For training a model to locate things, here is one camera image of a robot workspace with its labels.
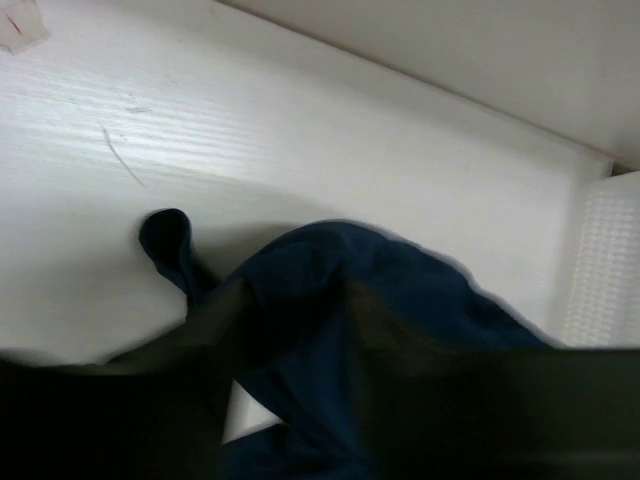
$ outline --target dark blue cloth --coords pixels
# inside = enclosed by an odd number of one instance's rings
[[[216,295],[217,280],[191,250],[184,213],[151,215],[140,243],[158,272],[185,292],[189,308]],[[350,223],[289,232],[225,282],[237,278],[258,304],[249,347],[266,359],[238,380],[284,423],[227,444],[229,479],[375,478],[350,408],[345,281],[362,282],[399,319],[450,346],[546,346],[452,266]]]

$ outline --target white panel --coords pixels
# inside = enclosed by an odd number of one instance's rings
[[[640,166],[635,0],[227,0]]]
[[[579,147],[209,0],[39,5],[51,38],[0,57],[3,346],[84,360],[177,321],[135,242],[170,206],[223,274],[344,217],[547,326],[576,187],[602,171]]]

